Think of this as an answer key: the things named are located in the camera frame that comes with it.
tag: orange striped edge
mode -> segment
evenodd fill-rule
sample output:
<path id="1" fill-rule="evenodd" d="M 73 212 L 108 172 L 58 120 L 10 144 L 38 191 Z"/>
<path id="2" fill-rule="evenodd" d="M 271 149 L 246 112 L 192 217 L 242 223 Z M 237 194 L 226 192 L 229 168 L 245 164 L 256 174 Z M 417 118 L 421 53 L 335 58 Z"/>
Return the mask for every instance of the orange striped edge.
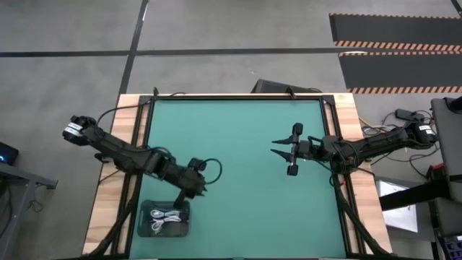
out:
<path id="1" fill-rule="evenodd" d="M 461 93 L 462 86 L 447 87 L 351 87 L 353 94 L 421 94 L 421 93 Z"/>
<path id="2" fill-rule="evenodd" d="M 334 41 L 335 46 L 356 48 L 387 48 L 412 51 L 462 51 L 461 45 L 426 44 L 426 43 L 392 43 L 392 42 L 367 42 L 355 40 Z"/>
<path id="3" fill-rule="evenodd" d="M 419 15 L 394 15 L 394 14 L 352 14 L 352 13 L 329 13 L 329 16 L 349 15 L 349 16 L 366 16 L 366 17 L 404 17 L 404 18 L 425 18 L 425 19 L 453 19 L 460 20 L 460 17 L 432 17 Z"/>
<path id="4" fill-rule="evenodd" d="M 342 56 L 417 56 L 417 55 L 460 55 L 460 51 L 386 51 L 386 52 L 344 52 Z"/>

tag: concrete floor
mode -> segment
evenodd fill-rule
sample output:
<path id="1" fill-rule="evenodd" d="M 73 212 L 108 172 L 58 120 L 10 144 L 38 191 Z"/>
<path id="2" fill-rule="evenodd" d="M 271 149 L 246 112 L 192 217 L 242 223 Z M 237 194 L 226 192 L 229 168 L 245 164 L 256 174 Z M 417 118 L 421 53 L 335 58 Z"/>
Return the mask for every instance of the concrete floor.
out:
<path id="1" fill-rule="evenodd" d="M 141 0 L 0 2 L 0 51 L 128 50 Z M 163 48 L 333 47 L 329 12 L 456 17 L 449 0 L 151 0 L 139 50 Z M 100 163 L 91 148 L 61 138 L 74 115 L 98 116 L 116 104 L 125 57 L 0 58 L 0 141 L 17 147 L 19 167 L 59 179 L 38 190 L 45 209 L 30 212 L 18 259 L 78 256 Z M 259 78 L 346 92 L 335 54 L 136 58 L 128 93 L 250 92 Z M 358 95 L 371 123 L 396 108 L 430 107 L 442 95 Z M 102 123 L 110 127 L 110 116 Z M 408 158 L 414 151 L 399 151 Z M 419 161 L 426 170 L 440 154 Z M 382 160 L 379 176 L 422 181 L 406 163 Z M 428 242 L 392 236 L 403 256 L 431 258 Z"/>

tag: black floor mat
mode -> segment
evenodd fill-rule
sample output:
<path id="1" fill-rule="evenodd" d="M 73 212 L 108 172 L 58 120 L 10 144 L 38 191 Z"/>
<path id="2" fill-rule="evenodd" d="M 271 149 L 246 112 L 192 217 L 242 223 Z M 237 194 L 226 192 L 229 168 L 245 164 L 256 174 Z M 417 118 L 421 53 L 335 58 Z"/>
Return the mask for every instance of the black floor mat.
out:
<path id="1" fill-rule="evenodd" d="M 459 51 L 462 19 L 364 14 L 329 14 L 337 46 L 415 51 Z"/>
<path id="2" fill-rule="evenodd" d="M 356 94 L 462 92 L 458 51 L 340 53 L 339 60 Z"/>

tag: teal table surface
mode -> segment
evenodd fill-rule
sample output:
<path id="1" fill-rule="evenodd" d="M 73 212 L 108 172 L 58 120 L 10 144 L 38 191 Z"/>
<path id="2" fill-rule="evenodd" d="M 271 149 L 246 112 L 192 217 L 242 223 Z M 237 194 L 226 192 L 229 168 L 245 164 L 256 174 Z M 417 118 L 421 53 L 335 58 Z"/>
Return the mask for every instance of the teal table surface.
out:
<path id="1" fill-rule="evenodd" d="M 136 218 L 130 258 L 345 257 L 330 172 L 299 160 L 298 176 L 287 176 L 287 163 L 270 152 L 289 152 L 271 141 L 287 138 L 296 122 L 304 124 L 305 139 L 326 135 L 318 101 L 158 100 L 148 145 L 167 147 L 181 165 L 217 158 L 223 174 L 206 196 L 191 200 L 186 237 L 142 238 Z M 218 170 L 208 163 L 206 180 Z M 178 193 L 145 175 L 139 205 L 174 201 Z"/>

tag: wooden table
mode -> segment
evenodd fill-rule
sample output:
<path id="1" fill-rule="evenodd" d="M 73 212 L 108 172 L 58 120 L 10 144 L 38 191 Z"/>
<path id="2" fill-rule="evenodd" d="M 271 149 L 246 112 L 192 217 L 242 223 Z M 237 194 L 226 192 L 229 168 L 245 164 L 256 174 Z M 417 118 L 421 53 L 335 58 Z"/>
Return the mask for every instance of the wooden table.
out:
<path id="1" fill-rule="evenodd" d="M 252 95 L 252 94 L 208 94 L 208 95 Z M 265 94 L 265 95 L 288 95 L 288 94 Z M 350 93 L 323 93 L 323 94 L 297 94 L 297 95 L 333 95 L 335 97 L 337 116 L 339 119 L 341 134 L 347 140 L 358 140 L 363 138 L 361 126 L 359 124 L 356 106 L 354 104 L 353 94 Z M 141 95 L 121 95 L 118 107 L 138 105 Z M 131 142 L 134 131 L 137 108 L 127 108 L 117 110 L 113 122 L 111 134 L 126 141 Z M 333 125 L 331 114 L 327 113 L 329 125 Z M 144 136 L 144 128 L 147 123 L 147 109 L 143 110 L 137 144 L 141 145 Z M 329 127 L 331 134 L 335 135 L 333 126 Z M 368 163 L 363 163 L 362 168 L 370 170 Z M 113 173 L 116 170 L 114 165 L 105 164 L 103 166 L 100 178 Z M 123 183 L 123 173 L 117 173 L 101 183 L 97 188 L 95 203 L 93 205 L 90 223 L 88 225 L 87 236 L 84 242 L 82 253 L 91 252 L 99 242 L 105 237 L 113 223 L 116 221 L 118 206 L 121 200 L 121 190 Z M 359 218 L 365 225 L 373 238 L 388 252 L 391 252 L 390 240 L 383 220 L 382 209 L 378 199 L 378 193 L 375 188 L 375 181 L 372 175 L 362 171 L 356 171 L 351 174 L 354 198 L 357 204 Z M 129 197 L 133 193 L 134 181 L 130 182 Z M 347 197 L 345 186 L 343 186 L 344 195 Z M 349 237 L 352 244 L 352 252 L 358 252 L 358 245 L 352 223 L 347 220 Z M 128 220 L 124 224 L 119 241 L 120 253 L 126 244 L 128 230 Z"/>

